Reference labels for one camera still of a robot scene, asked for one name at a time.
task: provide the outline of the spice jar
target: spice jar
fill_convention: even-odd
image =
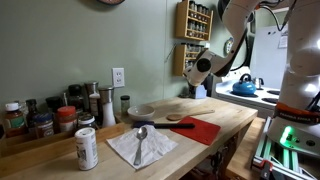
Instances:
[[[76,107],[77,113],[84,112],[84,101],[82,96],[82,87],[80,84],[72,84],[68,86],[69,106]]]
[[[33,116],[35,121],[37,138],[54,135],[52,115],[50,113],[36,114]]]
[[[58,109],[60,131],[72,131],[77,124],[77,113],[74,106],[64,106]]]
[[[96,123],[94,122],[95,118],[91,114],[86,114],[80,116],[78,119],[78,130],[85,127],[91,127],[93,129],[97,129]]]
[[[49,113],[52,114],[54,133],[60,133],[58,109],[62,107],[62,99],[59,96],[46,98]]]
[[[120,97],[120,99],[121,99],[121,114],[127,115],[128,114],[127,111],[130,107],[130,96],[123,95]]]
[[[5,105],[4,129],[6,137],[19,136],[27,133],[27,126],[23,113],[19,110],[19,103],[8,103]]]

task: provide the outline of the green light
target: green light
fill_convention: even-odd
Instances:
[[[289,135],[289,133],[290,133],[291,131],[292,131],[292,127],[291,127],[291,126],[287,126],[287,127],[284,129],[284,131],[283,131],[283,133],[282,133],[282,136],[281,136],[281,138],[280,138],[280,143],[281,143],[281,144],[286,143],[287,137],[288,137],[288,135]]]
[[[284,129],[284,132],[287,132],[289,134],[289,132],[292,130],[292,127],[291,126],[287,126],[285,129]]]

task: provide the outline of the pepper grinder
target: pepper grinder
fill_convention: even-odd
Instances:
[[[113,115],[113,86],[99,87],[100,101],[102,104],[103,121],[102,127],[113,126],[116,120]]]

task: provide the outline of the electrical outlet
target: electrical outlet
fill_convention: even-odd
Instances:
[[[124,87],[124,69],[112,68],[113,87]]]

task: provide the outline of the can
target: can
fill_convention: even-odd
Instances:
[[[98,164],[95,129],[86,127],[75,133],[80,170],[90,170]]]

